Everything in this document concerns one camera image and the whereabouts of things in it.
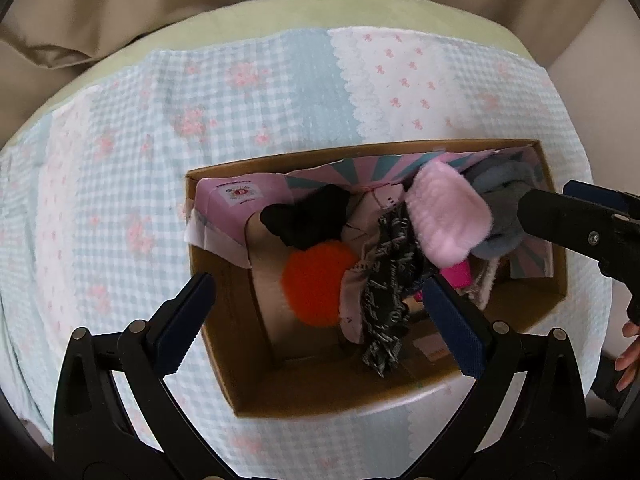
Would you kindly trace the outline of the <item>person's right hand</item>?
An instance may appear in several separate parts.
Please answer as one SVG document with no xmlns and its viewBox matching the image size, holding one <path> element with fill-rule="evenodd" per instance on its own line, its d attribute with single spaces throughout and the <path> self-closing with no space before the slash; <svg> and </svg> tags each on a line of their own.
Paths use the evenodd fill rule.
<svg viewBox="0 0 640 480">
<path fill-rule="evenodd" d="M 627 321 L 623 326 L 622 333 L 624 337 L 632 338 L 632 343 L 614 362 L 614 370 L 622 373 L 616 384 L 616 390 L 619 392 L 625 390 L 636 380 L 640 360 L 640 327 Z"/>
</svg>

